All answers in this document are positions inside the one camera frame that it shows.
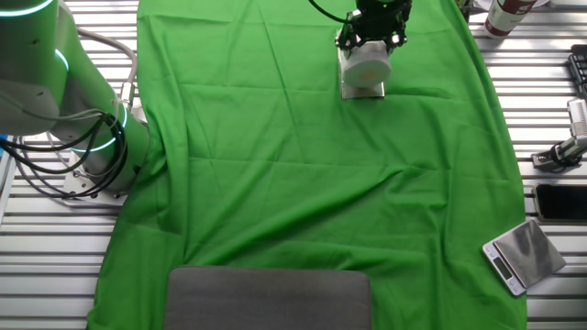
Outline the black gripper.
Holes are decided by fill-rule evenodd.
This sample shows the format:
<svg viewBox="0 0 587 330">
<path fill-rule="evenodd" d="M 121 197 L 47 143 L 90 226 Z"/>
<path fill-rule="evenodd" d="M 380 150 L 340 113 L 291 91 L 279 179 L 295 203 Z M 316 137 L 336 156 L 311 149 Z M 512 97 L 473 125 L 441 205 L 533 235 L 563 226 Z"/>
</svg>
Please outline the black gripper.
<svg viewBox="0 0 587 330">
<path fill-rule="evenodd" d="M 357 0 L 359 12 L 348 12 L 347 21 L 335 38 L 336 47 L 346 57 L 361 47 L 365 39 L 389 39 L 391 48 L 407 42 L 406 22 L 412 9 L 411 0 Z"/>
</svg>

